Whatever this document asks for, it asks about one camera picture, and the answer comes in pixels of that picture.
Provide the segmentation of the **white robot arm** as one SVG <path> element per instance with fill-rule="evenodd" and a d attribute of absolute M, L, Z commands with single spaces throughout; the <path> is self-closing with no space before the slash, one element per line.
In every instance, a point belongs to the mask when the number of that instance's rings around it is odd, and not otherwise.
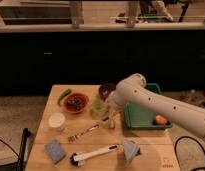
<path fill-rule="evenodd" d="M 135 73 L 121 80 L 107 101 L 116 111 L 129 102 L 146 107 L 205 141 L 205 109 L 147 90 L 142 74 Z"/>

